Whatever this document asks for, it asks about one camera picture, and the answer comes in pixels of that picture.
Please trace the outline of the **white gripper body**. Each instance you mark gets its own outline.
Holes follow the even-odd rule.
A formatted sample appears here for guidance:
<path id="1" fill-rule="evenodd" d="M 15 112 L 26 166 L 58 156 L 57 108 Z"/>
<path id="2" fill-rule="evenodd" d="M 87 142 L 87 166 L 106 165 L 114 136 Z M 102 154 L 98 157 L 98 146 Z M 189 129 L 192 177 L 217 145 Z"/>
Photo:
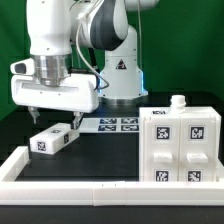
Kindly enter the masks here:
<path id="1" fill-rule="evenodd" d="M 91 113 L 99 106 L 94 75 L 72 74 L 56 87 L 42 85 L 33 76 L 14 75 L 11 91 L 17 105 L 28 107 Z"/>

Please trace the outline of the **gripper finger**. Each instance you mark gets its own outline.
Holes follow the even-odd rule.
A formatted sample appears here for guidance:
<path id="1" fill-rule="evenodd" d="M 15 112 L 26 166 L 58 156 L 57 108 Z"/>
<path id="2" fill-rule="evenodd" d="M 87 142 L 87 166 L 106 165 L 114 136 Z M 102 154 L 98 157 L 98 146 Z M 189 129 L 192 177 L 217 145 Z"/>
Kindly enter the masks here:
<path id="1" fill-rule="evenodd" d="M 72 122 L 72 128 L 74 130 L 77 130 L 80 126 L 80 123 L 81 123 L 81 120 L 83 117 L 83 113 L 82 112 L 74 112 L 73 115 L 74 115 L 74 119 Z"/>
<path id="2" fill-rule="evenodd" d="M 29 107 L 28 111 L 33 118 L 33 123 L 37 123 L 37 118 L 40 116 L 40 113 L 36 107 Z"/>

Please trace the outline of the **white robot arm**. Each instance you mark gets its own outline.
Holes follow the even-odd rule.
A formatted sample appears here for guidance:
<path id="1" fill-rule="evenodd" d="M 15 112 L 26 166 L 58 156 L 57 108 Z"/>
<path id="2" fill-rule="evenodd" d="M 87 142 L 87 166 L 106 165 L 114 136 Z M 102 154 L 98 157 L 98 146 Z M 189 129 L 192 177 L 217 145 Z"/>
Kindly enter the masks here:
<path id="1" fill-rule="evenodd" d="M 129 11 L 159 0 L 27 0 L 30 57 L 10 66 L 13 101 L 36 118 L 40 108 L 71 111 L 78 126 L 101 100 L 148 95 L 138 66 L 141 32 Z"/>

